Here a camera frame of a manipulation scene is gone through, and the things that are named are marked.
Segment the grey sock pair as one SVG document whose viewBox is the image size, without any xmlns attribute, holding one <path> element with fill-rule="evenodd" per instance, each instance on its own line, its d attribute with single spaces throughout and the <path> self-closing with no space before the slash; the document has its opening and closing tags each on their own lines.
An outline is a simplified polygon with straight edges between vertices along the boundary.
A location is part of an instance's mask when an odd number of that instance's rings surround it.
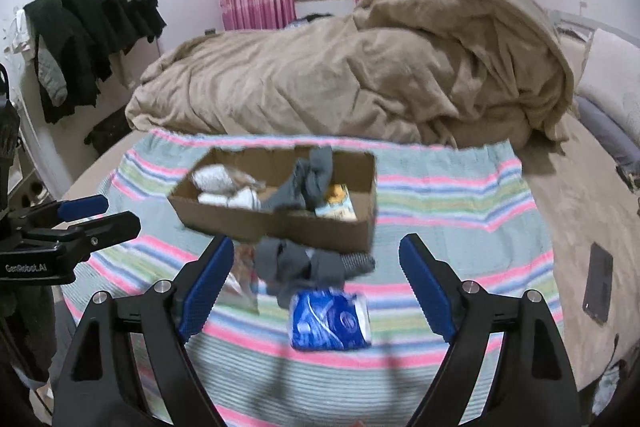
<svg viewBox="0 0 640 427">
<path fill-rule="evenodd" d="M 341 291 L 346 282 L 373 272 L 375 260 L 365 253 L 340 254 L 267 237 L 255 246 L 254 267 L 268 294 L 288 309 L 299 291 Z"/>
</svg>

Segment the blue tissue pack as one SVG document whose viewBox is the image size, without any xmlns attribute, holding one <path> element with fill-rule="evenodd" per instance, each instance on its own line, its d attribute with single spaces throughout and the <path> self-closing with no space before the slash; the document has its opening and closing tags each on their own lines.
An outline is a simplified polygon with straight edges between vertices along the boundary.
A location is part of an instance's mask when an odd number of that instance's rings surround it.
<svg viewBox="0 0 640 427">
<path fill-rule="evenodd" d="M 354 351 L 371 346 L 366 297 L 335 288 L 299 291 L 291 300 L 288 338 L 297 351 Z"/>
</svg>

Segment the clear plastic zip bag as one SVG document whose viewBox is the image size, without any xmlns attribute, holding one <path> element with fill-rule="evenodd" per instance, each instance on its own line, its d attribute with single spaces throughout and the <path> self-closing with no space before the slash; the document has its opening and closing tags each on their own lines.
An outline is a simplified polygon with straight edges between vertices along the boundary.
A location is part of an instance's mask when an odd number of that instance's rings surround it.
<svg viewBox="0 0 640 427">
<path fill-rule="evenodd" d="M 234 245 L 234 261 L 217 303 L 258 314 L 258 277 L 255 271 L 255 246 Z"/>
</svg>

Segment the black smartphone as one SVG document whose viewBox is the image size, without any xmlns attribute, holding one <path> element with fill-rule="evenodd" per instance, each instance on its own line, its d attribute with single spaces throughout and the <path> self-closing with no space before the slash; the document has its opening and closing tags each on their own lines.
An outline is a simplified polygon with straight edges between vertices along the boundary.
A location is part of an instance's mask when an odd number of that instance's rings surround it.
<svg viewBox="0 0 640 427">
<path fill-rule="evenodd" d="M 613 257 L 599 244 L 590 248 L 589 267 L 582 309 L 600 325 L 608 321 L 613 286 Z"/>
</svg>

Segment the white bead bag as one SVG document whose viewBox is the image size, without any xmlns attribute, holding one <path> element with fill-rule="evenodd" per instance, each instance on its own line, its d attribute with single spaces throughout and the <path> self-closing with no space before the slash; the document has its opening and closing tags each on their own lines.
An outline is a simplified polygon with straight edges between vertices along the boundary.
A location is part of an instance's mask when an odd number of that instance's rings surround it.
<svg viewBox="0 0 640 427">
<path fill-rule="evenodd" d="M 261 192 L 266 184 L 248 173 L 231 166 L 213 164 L 195 169 L 190 174 L 193 185 L 201 192 L 233 195 L 244 188 Z"/>
</svg>

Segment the white rolled socks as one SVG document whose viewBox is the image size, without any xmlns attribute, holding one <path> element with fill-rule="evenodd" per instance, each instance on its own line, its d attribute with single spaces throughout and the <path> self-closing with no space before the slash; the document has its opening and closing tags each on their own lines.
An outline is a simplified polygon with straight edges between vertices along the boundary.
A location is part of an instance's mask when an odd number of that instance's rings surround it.
<svg viewBox="0 0 640 427">
<path fill-rule="evenodd" d="M 203 205 L 248 210 L 259 210 L 262 205 L 257 192 L 250 187 L 241 188 L 232 195 L 202 192 L 198 195 L 198 202 Z"/>
</svg>

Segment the black hanging clothes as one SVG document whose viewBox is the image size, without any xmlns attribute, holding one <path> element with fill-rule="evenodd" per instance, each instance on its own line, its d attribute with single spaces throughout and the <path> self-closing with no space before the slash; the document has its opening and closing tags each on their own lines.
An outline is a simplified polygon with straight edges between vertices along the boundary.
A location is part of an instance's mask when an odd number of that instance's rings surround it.
<svg viewBox="0 0 640 427">
<path fill-rule="evenodd" d="M 124 56 L 139 40 L 160 38 L 166 26 L 158 0 L 35 0 L 24 11 L 48 124 L 96 105 L 99 83 L 108 78 L 132 89 L 138 80 Z"/>
</svg>

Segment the striped pastel blanket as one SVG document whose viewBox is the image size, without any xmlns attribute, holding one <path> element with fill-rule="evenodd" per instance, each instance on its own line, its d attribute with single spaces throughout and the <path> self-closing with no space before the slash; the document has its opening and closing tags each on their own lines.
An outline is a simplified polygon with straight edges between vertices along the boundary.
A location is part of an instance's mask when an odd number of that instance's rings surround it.
<svg viewBox="0 0 640 427">
<path fill-rule="evenodd" d="M 155 130 L 107 158 L 94 186 L 114 212 L 130 210 L 140 235 L 93 254 L 63 300 L 79 319 L 97 291 L 136 295 L 174 277 L 208 244 L 169 204 L 171 189 L 213 147 L 289 148 L 295 136 L 180 135 Z M 210 399 L 232 426 L 402 426 L 422 400 L 447 350 L 428 328 L 398 262 L 398 245 L 418 234 L 463 280 L 518 297 L 540 291 L 561 320 L 551 239 L 509 144 L 471 150 L 331 138 L 334 150 L 376 159 L 376 265 L 349 290 L 367 298 L 372 343 L 350 352 L 299 352 L 288 314 L 258 285 L 247 303 L 221 296 L 188 355 Z"/>
</svg>

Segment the grey socks in box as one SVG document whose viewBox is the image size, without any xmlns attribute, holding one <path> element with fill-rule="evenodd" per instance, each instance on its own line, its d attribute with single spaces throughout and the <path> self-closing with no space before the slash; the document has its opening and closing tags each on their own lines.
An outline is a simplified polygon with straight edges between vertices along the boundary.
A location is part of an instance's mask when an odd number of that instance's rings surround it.
<svg viewBox="0 0 640 427">
<path fill-rule="evenodd" d="M 288 179 L 262 202 L 268 211 L 316 210 L 333 176 L 331 147 L 314 147 L 307 158 L 297 158 Z"/>
</svg>

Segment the grey pillow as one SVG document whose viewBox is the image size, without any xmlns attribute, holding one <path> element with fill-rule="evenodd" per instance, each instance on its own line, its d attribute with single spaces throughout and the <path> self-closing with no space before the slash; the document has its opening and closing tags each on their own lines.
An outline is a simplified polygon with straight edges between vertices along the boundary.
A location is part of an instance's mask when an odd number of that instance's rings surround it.
<svg viewBox="0 0 640 427">
<path fill-rule="evenodd" d="M 577 95 L 575 98 L 579 121 L 626 173 L 639 176 L 639 147 L 625 131 L 602 110 Z"/>
</svg>

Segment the yellow snack packet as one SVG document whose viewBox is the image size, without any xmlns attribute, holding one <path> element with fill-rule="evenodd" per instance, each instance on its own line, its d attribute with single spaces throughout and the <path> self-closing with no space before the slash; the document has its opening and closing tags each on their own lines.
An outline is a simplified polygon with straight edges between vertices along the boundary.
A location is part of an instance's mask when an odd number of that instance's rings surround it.
<svg viewBox="0 0 640 427">
<path fill-rule="evenodd" d="M 332 184 L 326 190 L 324 202 L 314 213 L 317 217 L 340 221 L 356 221 L 357 215 L 345 184 Z"/>
</svg>

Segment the brown cardboard box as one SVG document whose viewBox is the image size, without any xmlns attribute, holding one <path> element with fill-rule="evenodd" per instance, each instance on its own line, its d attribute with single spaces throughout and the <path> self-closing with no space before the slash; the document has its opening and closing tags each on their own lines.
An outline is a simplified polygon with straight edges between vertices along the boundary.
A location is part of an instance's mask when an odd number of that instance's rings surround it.
<svg viewBox="0 0 640 427">
<path fill-rule="evenodd" d="M 265 199 L 293 172 L 295 161 L 309 156 L 310 145 L 294 147 L 249 147 L 225 150 L 212 147 L 194 166 L 225 165 L 265 182 Z M 264 211 L 201 204 L 200 190 L 186 174 L 169 193 L 168 200 L 188 228 L 214 235 L 226 234 L 243 243 L 257 243 L 264 237 L 289 239 L 308 247 L 341 254 L 371 250 L 376 213 L 376 160 L 361 150 L 333 151 L 333 184 L 349 191 L 356 219 L 344 221 L 318 217 L 308 211 Z"/>
</svg>

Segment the white floral pillow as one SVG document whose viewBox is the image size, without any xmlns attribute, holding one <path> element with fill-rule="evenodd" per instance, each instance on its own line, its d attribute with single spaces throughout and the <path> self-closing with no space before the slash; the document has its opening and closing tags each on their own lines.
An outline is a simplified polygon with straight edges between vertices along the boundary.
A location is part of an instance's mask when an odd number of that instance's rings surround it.
<svg viewBox="0 0 640 427">
<path fill-rule="evenodd" d="M 598 28 L 591 36 L 575 92 L 597 105 L 639 145 L 639 48 Z"/>
</svg>

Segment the beige duvet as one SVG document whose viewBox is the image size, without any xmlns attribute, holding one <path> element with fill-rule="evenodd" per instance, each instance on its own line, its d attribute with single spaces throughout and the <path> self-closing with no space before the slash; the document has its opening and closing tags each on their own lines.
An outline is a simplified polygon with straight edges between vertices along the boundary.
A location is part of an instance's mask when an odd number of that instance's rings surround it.
<svg viewBox="0 0 640 427">
<path fill-rule="evenodd" d="M 574 75 L 534 0 L 361 0 L 292 28 L 186 41 L 141 76 L 131 127 L 523 147 L 567 138 Z"/>
</svg>

